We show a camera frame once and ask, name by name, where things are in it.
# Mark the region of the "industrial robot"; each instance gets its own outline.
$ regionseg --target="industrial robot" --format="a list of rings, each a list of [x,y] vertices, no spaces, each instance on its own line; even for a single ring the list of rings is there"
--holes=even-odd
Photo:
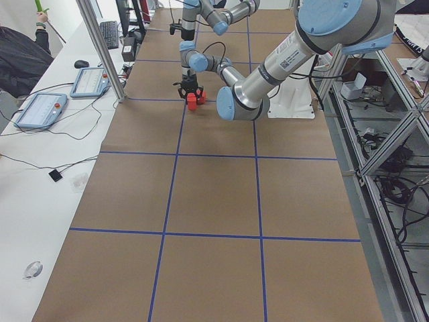
[[[269,54],[249,76],[244,77],[225,57],[201,54],[192,42],[198,15],[217,35],[228,26],[251,14],[259,0],[244,0],[238,6],[217,11],[209,0],[186,0],[182,22],[173,26],[182,32],[180,43],[182,87],[198,95],[196,72],[217,73],[227,86],[217,95],[221,118],[256,120],[267,114],[267,94],[286,80],[313,55],[323,55],[337,44],[343,54],[366,54],[391,44],[396,10],[394,0],[305,0],[295,1],[295,30]]]

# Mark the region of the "person's arm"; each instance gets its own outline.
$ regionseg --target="person's arm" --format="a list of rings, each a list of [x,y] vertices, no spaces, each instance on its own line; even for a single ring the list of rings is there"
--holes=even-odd
[[[0,60],[0,88],[14,97],[28,95],[40,80],[40,77],[20,78],[13,75],[11,68]]]
[[[44,12],[38,12],[37,15],[36,44],[42,47],[48,54],[51,54],[51,51],[49,50],[49,34],[46,32],[48,16]]]

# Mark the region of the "black connector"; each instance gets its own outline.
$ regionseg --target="black connector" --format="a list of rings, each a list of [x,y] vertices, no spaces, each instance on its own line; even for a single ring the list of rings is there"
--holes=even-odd
[[[49,172],[50,177],[54,182],[59,181],[62,179],[62,175],[58,172],[58,170],[54,169],[53,171]]]

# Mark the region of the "hand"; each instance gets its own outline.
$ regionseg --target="hand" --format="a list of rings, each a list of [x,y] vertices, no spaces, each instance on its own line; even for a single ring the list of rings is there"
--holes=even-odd
[[[44,12],[37,12],[38,22],[45,23],[48,20],[48,15]]]

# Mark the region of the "white box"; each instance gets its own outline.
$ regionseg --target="white box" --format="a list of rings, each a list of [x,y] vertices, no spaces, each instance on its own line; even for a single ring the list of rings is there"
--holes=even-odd
[[[358,99],[362,94],[362,89],[366,81],[367,78],[358,72],[353,82],[345,82],[343,84],[341,95],[347,100]]]

